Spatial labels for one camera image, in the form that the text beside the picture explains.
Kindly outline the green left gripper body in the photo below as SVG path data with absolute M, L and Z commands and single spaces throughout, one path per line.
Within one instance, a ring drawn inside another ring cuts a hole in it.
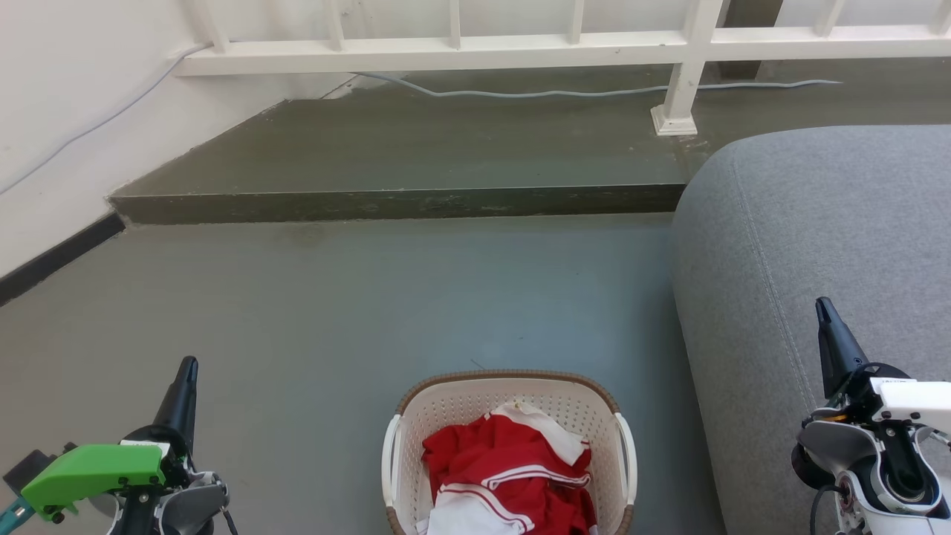
M 20 495 L 45 520 L 76 502 L 130 490 L 180 490 L 193 467 L 195 433 L 173 427 L 141 427 L 119 443 L 83 444 L 50 461 Z

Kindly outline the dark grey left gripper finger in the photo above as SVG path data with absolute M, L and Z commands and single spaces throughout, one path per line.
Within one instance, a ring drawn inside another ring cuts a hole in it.
M 193 451 L 198 378 L 198 360 L 184 357 L 152 422 L 154 435 L 168 441 L 176 455 L 191 455 Z

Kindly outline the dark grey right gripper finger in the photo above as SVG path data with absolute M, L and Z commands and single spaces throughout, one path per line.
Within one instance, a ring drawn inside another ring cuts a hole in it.
M 815 311 L 823 394 L 825 398 L 832 398 L 869 360 L 830 298 L 817 298 Z

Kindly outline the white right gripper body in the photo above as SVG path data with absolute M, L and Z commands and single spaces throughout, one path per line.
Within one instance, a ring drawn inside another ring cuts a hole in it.
M 886 363 L 865 363 L 847 376 L 842 396 L 849 422 L 897 422 L 949 434 L 947 380 L 915 380 Z

